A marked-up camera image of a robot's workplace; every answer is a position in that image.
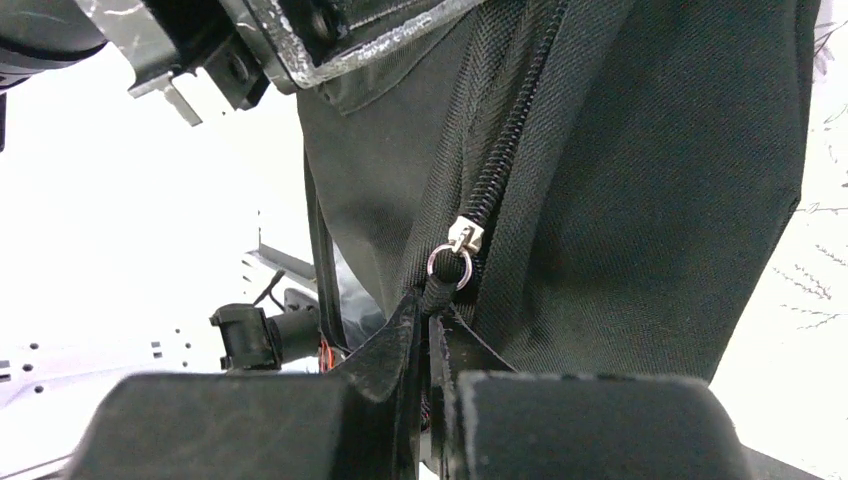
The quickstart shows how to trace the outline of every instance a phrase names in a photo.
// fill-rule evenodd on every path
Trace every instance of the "metal zipper slider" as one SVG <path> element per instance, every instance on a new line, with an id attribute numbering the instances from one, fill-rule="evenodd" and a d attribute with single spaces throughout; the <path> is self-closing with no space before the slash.
<path id="1" fill-rule="evenodd" d="M 465 261 L 465 272 L 462 278 L 459 279 L 456 289 L 462 290 L 465 288 L 474 276 L 474 263 L 471 261 L 471 257 L 480 252 L 480 249 L 483 247 L 484 233 L 485 230 L 480 225 L 461 215 L 457 217 L 456 221 L 448 230 L 448 243 L 436 247 L 433 253 L 430 254 L 430 257 L 427 258 L 427 275 L 433 275 L 436 256 L 441 252 L 450 250 L 453 253 L 462 255 L 462 259 Z"/>

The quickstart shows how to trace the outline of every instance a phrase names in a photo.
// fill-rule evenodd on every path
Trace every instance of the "white background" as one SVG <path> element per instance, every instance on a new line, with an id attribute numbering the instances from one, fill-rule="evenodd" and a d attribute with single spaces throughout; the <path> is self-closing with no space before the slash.
<path id="1" fill-rule="evenodd" d="M 822 23 L 845 13 L 826 7 Z M 816 75 L 805 212 L 713 384 L 743 441 L 828 479 L 848 477 L 848 266 L 839 262 L 848 260 L 848 210 L 828 210 L 848 207 L 848 127 L 839 133 L 848 114 L 837 118 L 848 104 L 838 86 L 846 41 L 832 36 L 827 73 Z M 79 389 L 62 372 L 150 355 L 151 341 L 165 363 L 150 368 L 216 369 L 220 340 L 207 318 L 243 299 L 240 257 L 256 245 L 258 209 L 266 241 L 310 259 L 293 98 L 273 92 L 253 111 L 190 129 L 161 98 L 132 100 L 132 81 L 110 48 L 10 94 L 0 360 L 13 360 L 18 393 L 0 409 L 0 478 L 73 448 L 123 375 Z M 24 374 L 24 363 L 37 368 Z"/>

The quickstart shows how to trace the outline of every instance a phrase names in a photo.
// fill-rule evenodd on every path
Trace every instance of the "screw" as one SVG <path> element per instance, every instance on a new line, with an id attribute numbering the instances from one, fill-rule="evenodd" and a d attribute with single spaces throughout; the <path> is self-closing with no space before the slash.
<path id="1" fill-rule="evenodd" d="M 320 8 L 312 14 L 312 29 L 321 42 L 332 45 L 336 41 L 336 27 L 329 9 Z"/>
<path id="2" fill-rule="evenodd" d="M 247 71 L 247 65 L 235 53 L 230 53 L 227 62 L 227 68 L 230 70 L 230 75 L 240 84 L 244 85 L 250 80 L 250 74 Z"/>

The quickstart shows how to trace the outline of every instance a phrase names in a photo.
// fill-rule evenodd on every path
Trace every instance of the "black nylon fabric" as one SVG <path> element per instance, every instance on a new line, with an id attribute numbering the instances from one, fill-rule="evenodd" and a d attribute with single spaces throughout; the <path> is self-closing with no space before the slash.
<path id="1" fill-rule="evenodd" d="M 361 68 L 316 87 L 316 91 L 348 115 L 380 98 L 438 44 L 454 25 L 436 29 L 417 42 L 391 53 L 371 68 Z"/>
<path id="2" fill-rule="evenodd" d="M 348 115 L 298 95 L 328 228 L 384 312 L 446 239 L 546 5 L 488 0 Z M 486 40 L 484 9 L 530 27 Z M 481 338 L 523 370 L 710 379 L 800 196 L 817 9 L 572 1 L 471 289 Z"/>

